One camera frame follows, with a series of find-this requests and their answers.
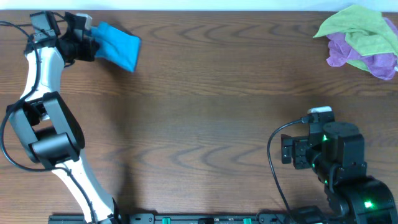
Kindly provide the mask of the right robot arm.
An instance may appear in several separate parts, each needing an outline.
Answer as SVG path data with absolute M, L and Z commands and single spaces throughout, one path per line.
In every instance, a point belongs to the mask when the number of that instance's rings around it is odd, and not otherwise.
M 397 209 L 388 186 L 367 174 L 364 137 L 355 124 L 335 121 L 333 112 L 310 113 L 301 123 L 306 136 L 281 136 L 281 160 L 297 169 L 311 169 L 324 186 L 332 215 L 316 206 L 290 214 L 295 223 L 397 223 Z

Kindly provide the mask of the blue microfiber cloth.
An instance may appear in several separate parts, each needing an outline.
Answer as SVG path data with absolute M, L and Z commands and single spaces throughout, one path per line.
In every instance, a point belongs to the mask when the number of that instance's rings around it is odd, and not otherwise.
M 128 72 L 135 72 L 141 47 L 139 37 L 125 33 L 106 22 L 92 27 L 91 35 L 99 44 L 96 58 L 103 58 Z

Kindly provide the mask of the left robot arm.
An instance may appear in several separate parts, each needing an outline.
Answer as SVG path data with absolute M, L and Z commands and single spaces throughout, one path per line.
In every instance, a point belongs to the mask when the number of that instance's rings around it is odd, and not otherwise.
M 60 32 L 57 18 L 67 23 Z M 27 157 L 40 168 L 17 163 L 28 172 L 51 172 L 68 188 L 83 212 L 83 223 L 122 223 L 115 199 L 98 182 L 85 154 L 85 138 L 78 121 L 60 96 L 65 68 L 77 60 L 92 62 L 99 49 L 90 34 L 87 14 L 64 15 L 42 11 L 30 15 L 34 33 L 24 50 L 29 63 L 27 83 L 20 99 L 7 107 L 1 123 L 11 124 Z

